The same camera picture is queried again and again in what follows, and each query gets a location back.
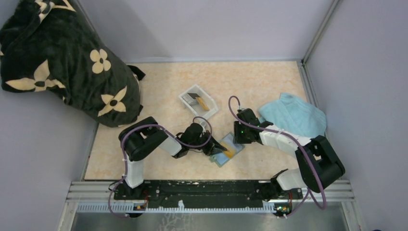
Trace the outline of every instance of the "metal floor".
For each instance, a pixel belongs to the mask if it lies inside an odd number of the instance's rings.
[[[305,203],[296,215],[276,219],[273,214],[151,213],[119,219],[109,213],[76,213],[71,231],[285,231],[348,230],[341,203],[329,203],[324,212]]]

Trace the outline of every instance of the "white cable tie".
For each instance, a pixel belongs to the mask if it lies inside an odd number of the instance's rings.
[[[280,147],[279,147],[279,142],[278,142],[278,137],[279,137],[279,135],[283,132],[284,130],[283,129],[278,129],[278,133],[276,133],[276,136],[275,136],[275,143],[276,143],[276,146],[277,146],[277,148],[279,149],[279,150],[281,150],[280,149]]]

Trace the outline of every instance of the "beige marble surface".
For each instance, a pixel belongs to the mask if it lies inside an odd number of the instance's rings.
[[[193,114],[184,109],[178,95],[194,84],[204,89],[219,107],[209,119],[214,137],[220,140],[233,131],[234,118],[228,109],[228,98],[236,95],[242,107],[256,113],[260,106],[289,92],[306,99],[296,62],[215,62],[137,64],[146,73],[140,82],[142,105],[138,121],[153,116],[173,134],[183,132]],[[125,129],[99,125],[90,155],[85,179],[119,179],[124,163],[118,140]],[[270,179],[285,168],[297,168],[288,154],[257,143],[233,157],[222,168],[211,163],[204,154],[189,152],[174,159],[156,149],[144,160],[144,177],[152,180],[244,180]]]

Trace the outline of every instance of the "black mounting base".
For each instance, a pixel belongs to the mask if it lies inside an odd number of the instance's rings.
[[[144,200],[149,208],[178,207],[183,200],[185,208],[261,208],[263,201],[289,199],[286,195],[274,197],[269,180],[145,180],[132,189],[126,182],[115,191],[115,200]],[[292,189],[292,199],[302,199],[298,189]]]

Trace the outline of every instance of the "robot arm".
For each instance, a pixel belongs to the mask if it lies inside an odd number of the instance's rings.
[[[292,139],[281,134],[282,129],[269,122],[260,123],[254,112],[249,108],[239,110],[237,117],[251,125],[279,132],[262,131],[235,121],[234,141],[236,143],[258,142],[262,145],[278,148],[297,159],[298,169],[283,170],[271,179],[275,194],[281,195],[285,194],[287,190],[303,187],[308,187],[316,193],[320,192],[316,179],[301,150]],[[309,138],[297,136],[287,131],[285,133],[292,135],[302,145],[324,189],[345,173],[342,162],[325,137]]]
[[[148,125],[157,125],[157,122],[153,117],[148,117],[123,130],[119,134],[119,140],[122,142],[125,135],[131,130]],[[143,183],[143,159],[156,148],[166,151],[176,159],[185,156],[190,149],[203,151],[205,155],[213,155],[226,150],[213,137],[209,138],[210,132],[197,123],[192,123],[184,132],[177,134],[176,137],[153,126],[132,132],[126,139],[124,146],[127,154],[127,177],[125,178],[127,185],[133,189]]]

